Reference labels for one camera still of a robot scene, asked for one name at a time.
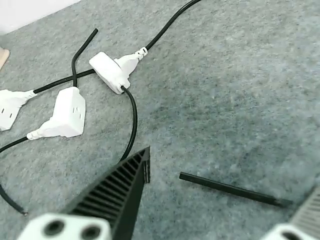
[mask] white plastic block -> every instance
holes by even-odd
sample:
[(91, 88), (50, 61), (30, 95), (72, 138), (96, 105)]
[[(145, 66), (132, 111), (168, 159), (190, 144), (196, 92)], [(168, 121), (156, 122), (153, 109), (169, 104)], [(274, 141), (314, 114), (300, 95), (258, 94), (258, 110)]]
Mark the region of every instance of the white plastic block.
[(261, 240), (319, 240), (319, 238), (314, 238), (291, 224), (279, 224)]
[(30, 91), (0, 90), (0, 131), (11, 129), (20, 108), (37, 94)]
[(59, 92), (53, 115), (39, 129), (27, 134), (29, 140), (43, 137), (75, 137), (84, 132), (86, 100), (77, 87), (69, 87)]
[(89, 60), (89, 63), (99, 75), (99, 77), (115, 93), (123, 93), (121, 86), (124, 86), (125, 88), (130, 87), (130, 82), (128, 81), (128, 73), (123, 71), (121, 67), (104, 52), (99, 52)]
[[(88, 232), (90, 228), (92, 230), (92, 227), (96, 231)], [(84, 236), (86, 234), (91, 234), (92, 237)], [(112, 240), (110, 224), (96, 217), (46, 213), (31, 220), (17, 240), (84, 239)]]

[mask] ribbed black plastic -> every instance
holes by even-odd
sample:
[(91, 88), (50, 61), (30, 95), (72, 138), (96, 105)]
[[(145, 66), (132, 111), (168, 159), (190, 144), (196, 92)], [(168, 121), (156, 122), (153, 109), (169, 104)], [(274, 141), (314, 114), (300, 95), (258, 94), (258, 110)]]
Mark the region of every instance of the ribbed black plastic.
[(141, 195), (150, 182), (150, 148), (119, 162), (77, 196), (62, 213), (97, 217), (111, 225), (113, 240), (130, 240)]

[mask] white power strip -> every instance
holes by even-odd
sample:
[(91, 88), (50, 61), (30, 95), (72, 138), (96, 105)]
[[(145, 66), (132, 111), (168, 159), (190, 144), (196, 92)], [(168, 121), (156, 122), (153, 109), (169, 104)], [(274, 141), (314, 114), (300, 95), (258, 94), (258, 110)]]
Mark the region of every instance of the white power strip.
[(29, 140), (48, 137), (75, 137), (84, 132), (86, 100), (77, 87), (69, 87), (59, 92), (53, 115), (42, 126), (27, 134)]

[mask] black cable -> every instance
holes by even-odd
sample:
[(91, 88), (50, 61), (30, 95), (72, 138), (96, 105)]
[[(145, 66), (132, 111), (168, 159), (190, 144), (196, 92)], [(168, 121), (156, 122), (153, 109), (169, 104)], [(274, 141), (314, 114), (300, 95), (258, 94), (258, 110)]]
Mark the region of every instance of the black cable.
[(128, 95), (128, 97), (131, 100), (132, 110), (133, 110), (133, 125), (132, 125), (132, 132), (131, 132), (129, 144), (126, 147), (126, 150), (124, 151), (124, 154), (122, 155), (120, 161), (125, 160), (128, 157), (128, 155), (134, 145), (136, 135), (137, 135), (137, 129), (138, 129), (138, 111), (137, 111), (137, 105), (136, 105), (136, 101), (134, 99), (134, 96), (132, 96), (131, 92), (129, 92), (129, 90), (126, 89), (124, 86), (121, 86), (121, 89)]
[(152, 39), (152, 41), (145, 47), (148, 51), (155, 45), (155, 43), (162, 37), (162, 35), (168, 30), (168, 28), (171, 26), (171, 24), (188, 8), (193, 6), (194, 4), (200, 2), (201, 0), (191, 0), (186, 5), (181, 7), (167, 22), (167, 24), (161, 29), (161, 31), (157, 34), (157, 36)]
[[(0, 149), (0, 153), (2, 153), (3, 151), (18, 145), (20, 143), (23, 143), (25, 141), (27, 141), (28, 138), (25, 136), (17, 141), (14, 141), (6, 146), (4, 146), (3, 148)], [(22, 215), (26, 216), (28, 215), (28, 212), (26, 212), (21, 206), (19, 206), (15, 201), (13, 201), (8, 194), (5, 192), (5, 190), (3, 189), (3, 187), (0, 184), (0, 196), (11, 206), (13, 207), (16, 211), (18, 211), (19, 213), (21, 213)]]
[[(77, 78), (81, 78), (81, 77), (84, 77), (84, 76), (87, 76), (87, 75), (90, 75), (90, 74), (93, 74), (93, 73), (95, 73), (95, 70), (90, 69), (90, 70), (87, 70), (87, 71), (83, 71), (83, 72), (81, 72), (81, 73), (78, 73), (76, 76), (77, 76)], [(38, 94), (38, 93), (44, 92), (44, 91), (46, 91), (46, 90), (48, 90), (48, 89), (51, 89), (51, 88), (53, 88), (53, 87), (55, 87), (55, 86), (58, 86), (58, 85), (60, 85), (60, 84), (64, 84), (64, 83), (66, 83), (66, 82), (69, 82), (69, 81), (71, 81), (71, 80), (73, 80), (73, 76), (68, 76), (68, 77), (62, 78), (62, 79), (60, 79), (60, 80), (58, 80), (58, 81), (54, 81), (54, 82), (52, 82), (52, 83), (49, 83), (48, 85), (45, 85), (45, 86), (43, 86), (43, 87), (40, 87), (40, 88), (34, 90), (33, 92), (34, 92), (35, 94)]]
[(78, 86), (78, 79), (77, 79), (77, 72), (76, 72), (76, 61), (80, 54), (86, 49), (86, 47), (89, 45), (89, 43), (92, 41), (92, 39), (95, 37), (95, 35), (98, 33), (98, 29), (94, 29), (93, 32), (90, 34), (88, 39), (84, 42), (84, 44), (80, 47), (80, 49), (75, 53), (75, 55), (72, 58), (71, 61), (71, 69), (72, 69), (72, 78), (73, 78), (73, 86)]

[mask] electrical outlet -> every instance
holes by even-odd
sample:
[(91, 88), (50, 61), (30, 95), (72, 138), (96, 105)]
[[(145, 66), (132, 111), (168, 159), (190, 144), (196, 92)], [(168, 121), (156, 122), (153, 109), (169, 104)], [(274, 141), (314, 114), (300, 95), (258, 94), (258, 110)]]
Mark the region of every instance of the electrical outlet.
[(84, 132), (86, 100), (77, 87), (61, 90), (55, 100), (53, 115), (42, 126), (27, 134), (29, 140), (48, 137), (79, 136)]
[(62, 137), (75, 137), (84, 132), (86, 100), (77, 87), (69, 87), (59, 92), (52, 119), (59, 122)]
[(30, 91), (9, 91), (0, 90), (0, 131), (11, 129), (20, 108), (29, 100), (35, 97), (33, 90)]
[(14, 124), (20, 107), (10, 106), (9, 104), (0, 103), (0, 131), (6, 131), (11, 129)]

